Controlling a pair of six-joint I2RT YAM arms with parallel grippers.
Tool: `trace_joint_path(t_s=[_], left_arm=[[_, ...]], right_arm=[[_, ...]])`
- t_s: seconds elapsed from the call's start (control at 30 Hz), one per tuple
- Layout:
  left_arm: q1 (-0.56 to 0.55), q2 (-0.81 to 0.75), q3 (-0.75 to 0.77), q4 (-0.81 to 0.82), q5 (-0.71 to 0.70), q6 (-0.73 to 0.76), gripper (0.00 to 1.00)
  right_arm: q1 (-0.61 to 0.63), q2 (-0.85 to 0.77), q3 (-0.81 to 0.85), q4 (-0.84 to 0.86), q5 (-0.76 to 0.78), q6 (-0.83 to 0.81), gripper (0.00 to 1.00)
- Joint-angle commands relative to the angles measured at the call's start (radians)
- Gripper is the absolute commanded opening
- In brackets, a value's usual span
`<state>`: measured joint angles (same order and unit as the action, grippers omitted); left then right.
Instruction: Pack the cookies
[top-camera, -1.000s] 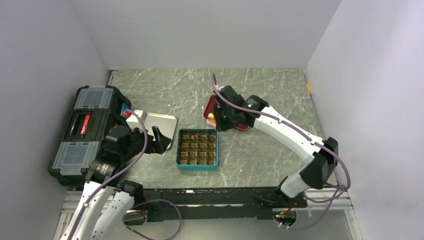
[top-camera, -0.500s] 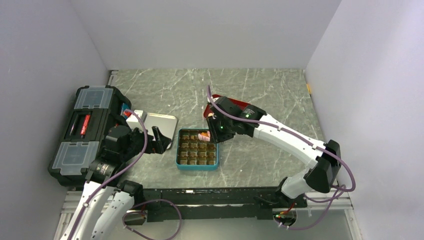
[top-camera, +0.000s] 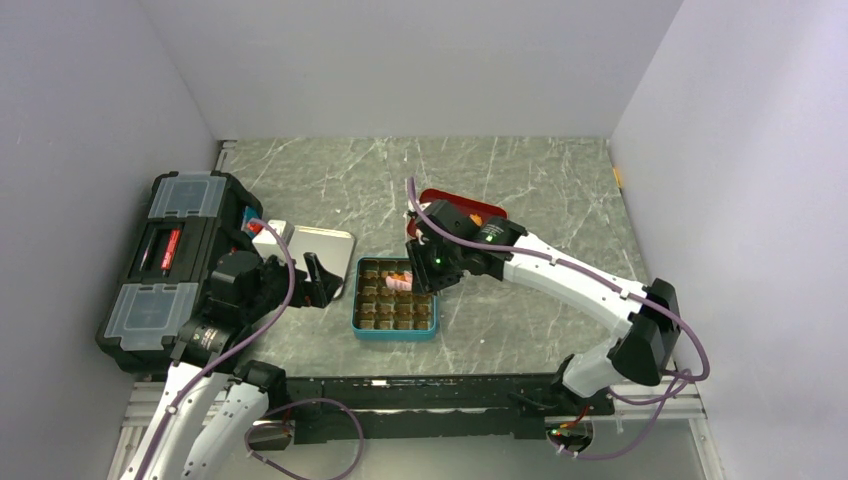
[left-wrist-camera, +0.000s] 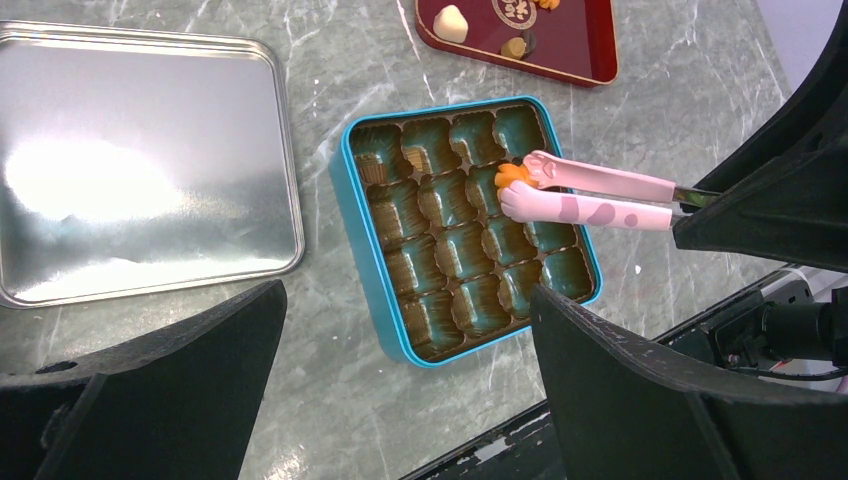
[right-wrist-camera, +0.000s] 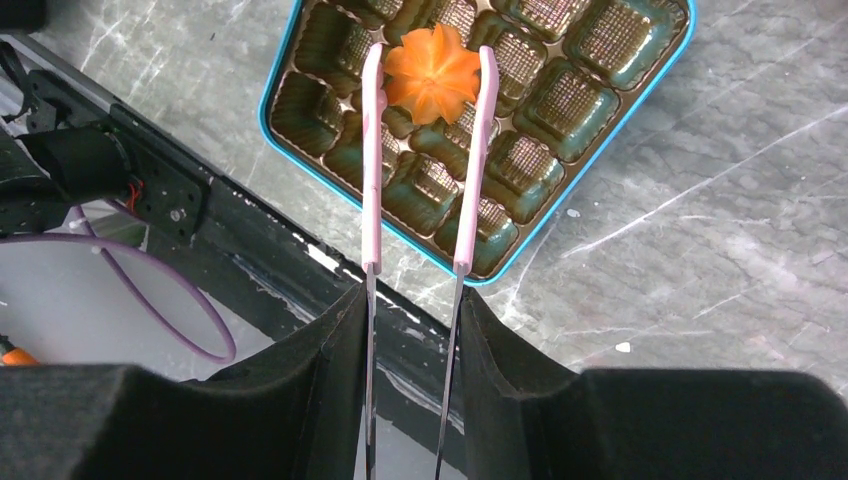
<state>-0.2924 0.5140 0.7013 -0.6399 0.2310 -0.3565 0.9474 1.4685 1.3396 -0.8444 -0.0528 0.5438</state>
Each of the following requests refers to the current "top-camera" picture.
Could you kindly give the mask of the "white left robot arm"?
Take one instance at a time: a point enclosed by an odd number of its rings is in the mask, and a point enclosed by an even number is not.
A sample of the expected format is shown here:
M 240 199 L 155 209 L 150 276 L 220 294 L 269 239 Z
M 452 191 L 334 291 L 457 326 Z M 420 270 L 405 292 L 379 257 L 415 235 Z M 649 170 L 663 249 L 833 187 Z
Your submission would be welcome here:
M 250 251 L 218 260 L 201 306 L 178 333 L 162 395 L 122 478 L 211 479 L 255 421 L 285 411 L 285 371 L 238 357 L 262 317 L 325 308 L 343 286 L 316 254 L 304 263 L 298 270 Z

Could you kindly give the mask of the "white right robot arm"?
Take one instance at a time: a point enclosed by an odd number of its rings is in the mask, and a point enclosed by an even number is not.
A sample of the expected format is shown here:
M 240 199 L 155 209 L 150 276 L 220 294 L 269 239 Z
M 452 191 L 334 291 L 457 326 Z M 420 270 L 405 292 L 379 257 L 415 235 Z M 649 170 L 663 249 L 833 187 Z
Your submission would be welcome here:
M 489 276 L 555 298 L 608 331 L 608 339 L 567 356 L 559 367 L 550 391 L 557 411 L 574 415 L 591 396 L 623 380 L 661 382 L 680 335 L 670 284 L 618 278 L 504 217 L 476 223 L 447 200 L 409 205 L 415 233 L 406 248 L 414 292 L 437 293 L 465 274 Z

